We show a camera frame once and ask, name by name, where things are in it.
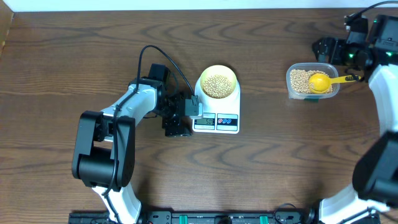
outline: white kitchen scale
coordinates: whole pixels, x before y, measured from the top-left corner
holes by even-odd
[[[233,92],[226,98],[212,98],[203,91],[204,81],[213,75],[222,75],[233,84]],[[195,85],[195,95],[203,105],[203,118],[194,119],[192,129],[204,133],[236,134],[239,132],[241,87],[234,72],[225,66],[214,65],[208,67],[200,75]]]

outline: clear plastic container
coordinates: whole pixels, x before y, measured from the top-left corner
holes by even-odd
[[[289,91],[289,98],[290,99],[299,99],[299,100],[304,100],[304,99],[324,99],[324,98],[330,98],[332,96],[335,96],[340,89],[340,84],[335,83],[332,84],[333,92],[332,93],[324,93],[324,94],[307,94],[307,93],[297,93],[296,91],[293,90],[292,87],[292,82],[290,80],[290,72],[293,69],[299,69],[299,70],[318,70],[318,71],[323,71],[326,74],[329,75],[330,78],[337,78],[338,77],[338,72],[336,68],[330,64],[327,63],[297,63],[292,65],[286,73],[286,83],[287,83],[287,90]]]

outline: chickpeas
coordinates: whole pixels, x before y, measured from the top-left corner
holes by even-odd
[[[299,70],[299,69],[293,69],[290,73],[290,82],[292,83],[292,88],[294,91],[297,93],[312,93],[310,88],[308,87],[308,81],[312,75],[315,73],[322,73],[325,74],[327,77],[329,77],[328,74],[326,74],[323,71],[305,71],[305,70]],[[333,87],[330,86],[328,91],[326,93],[331,93],[333,92]]]
[[[203,91],[210,97],[222,99],[232,93],[232,83],[225,76],[214,75],[205,80]]]

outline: wooden table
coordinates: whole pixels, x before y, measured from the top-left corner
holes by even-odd
[[[143,203],[260,211],[336,194],[379,136],[373,94],[347,84],[318,103],[290,100],[285,75],[315,61],[320,37],[345,38],[343,16],[356,11],[17,13],[0,61],[0,223],[66,223],[72,211],[104,210],[72,177],[78,120],[126,91],[146,44],[166,51],[192,85],[206,67],[229,65],[242,95],[237,135],[165,138],[160,118],[139,123],[131,182]],[[381,12],[398,15],[368,16]],[[173,70],[148,50],[142,74],[152,63]]]

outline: spoon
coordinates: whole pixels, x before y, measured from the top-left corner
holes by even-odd
[[[329,78],[325,74],[316,73],[310,77],[308,81],[308,87],[310,88],[312,93],[322,94],[328,91],[331,84],[346,83],[353,81],[355,81],[355,79],[352,75],[347,75],[337,78]]]

